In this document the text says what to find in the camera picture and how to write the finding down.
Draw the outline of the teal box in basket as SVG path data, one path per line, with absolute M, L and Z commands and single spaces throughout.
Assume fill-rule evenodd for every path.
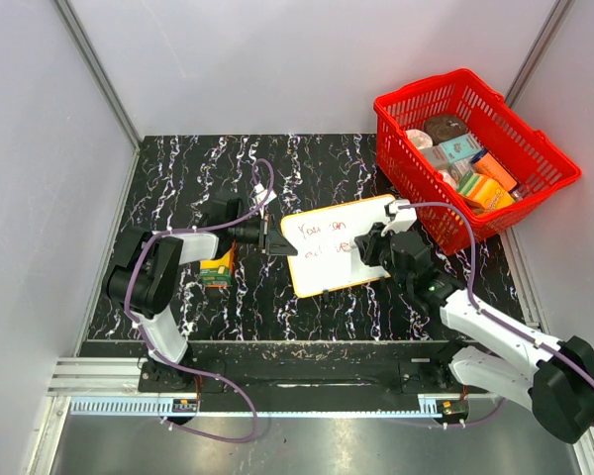
M 482 145 L 472 133 L 467 133 L 439 144 L 448 163 L 469 159 L 482 150 Z

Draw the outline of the yellow sponge pack in basket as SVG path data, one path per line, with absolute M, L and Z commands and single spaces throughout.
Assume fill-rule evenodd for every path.
M 471 171 L 460 179 L 457 193 L 469 207 L 481 211 L 496 211 L 515 202 L 495 179 Z

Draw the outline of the orange sponge package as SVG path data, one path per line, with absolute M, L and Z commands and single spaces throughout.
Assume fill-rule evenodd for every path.
M 205 287 L 226 288 L 232 285 L 235 265 L 235 248 L 232 246 L 221 257 L 200 262 L 200 281 Z

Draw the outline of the red plastic shopping basket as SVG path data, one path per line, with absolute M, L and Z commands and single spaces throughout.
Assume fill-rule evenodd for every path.
M 425 78 L 378 97 L 376 163 L 445 253 L 520 222 L 581 170 L 531 129 L 468 69 Z M 419 149 L 410 130 L 439 115 L 466 124 L 449 141 Z

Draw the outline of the orange bottle blue cap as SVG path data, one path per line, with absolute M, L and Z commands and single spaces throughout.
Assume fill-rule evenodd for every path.
M 506 191 L 513 192 L 517 189 L 517 180 L 487 149 L 482 149 L 475 154 L 470 159 L 470 164 L 478 173 L 494 179 Z

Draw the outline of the aluminium front rail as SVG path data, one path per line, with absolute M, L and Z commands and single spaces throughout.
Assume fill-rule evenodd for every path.
M 174 417 L 248 417 L 255 407 L 262 417 L 435 418 L 457 403 L 467 404 L 478 391 L 401 393 L 368 386 L 242 387 L 217 373 L 177 391 L 171 384 L 148 383 L 146 360 L 75 358 L 60 361 L 49 392 L 70 396 L 85 414 L 159 415 Z

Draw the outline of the pink round container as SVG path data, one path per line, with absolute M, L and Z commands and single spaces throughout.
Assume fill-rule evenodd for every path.
M 426 132 L 419 129 L 409 129 L 405 132 L 407 139 L 418 150 L 434 146 L 433 139 Z

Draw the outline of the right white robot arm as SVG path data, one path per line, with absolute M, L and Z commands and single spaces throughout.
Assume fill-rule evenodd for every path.
M 436 388 L 495 393 L 566 443 L 594 427 L 594 349 L 586 340 L 555 338 L 476 300 L 469 286 L 435 267 L 412 231 L 395 233 L 376 223 L 354 242 L 361 262 L 383 268 L 416 312 L 481 343 L 456 343 L 435 362 L 430 376 Z

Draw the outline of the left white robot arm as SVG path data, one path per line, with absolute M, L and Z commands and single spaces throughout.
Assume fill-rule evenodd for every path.
M 148 360 L 142 376 L 148 383 L 179 392 L 201 379 L 170 309 L 181 266 L 221 258 L 236 244 L 272 256 L 297 254 L 265 212 L 275 194 L 261 185 L 254 191 L 255 207 L 248 212 L 238 194 L 221 192 L 208 203 L 197 227 L 165 232 L 130 227 L 120 234 L 102 291 L 146 342 Z

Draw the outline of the brown round lid container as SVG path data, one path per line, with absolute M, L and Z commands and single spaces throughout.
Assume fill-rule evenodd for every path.
M 457 115 L 439 114 L 424 122 L 423 131 L 432 139 L 433 145 L 438 145 L 467 134 L 469 129 Z

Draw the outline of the yellow framed whiteboard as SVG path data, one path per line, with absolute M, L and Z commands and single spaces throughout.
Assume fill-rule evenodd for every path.
M 375 223 L 387 223 L 384 208 L 393 200 L 385 194 L 284 217 L 283 236 L 297 249 L 288 258 L 295 295 L 308 298 L 387 278 L 382 267 L 362 263 L 354 239 Z

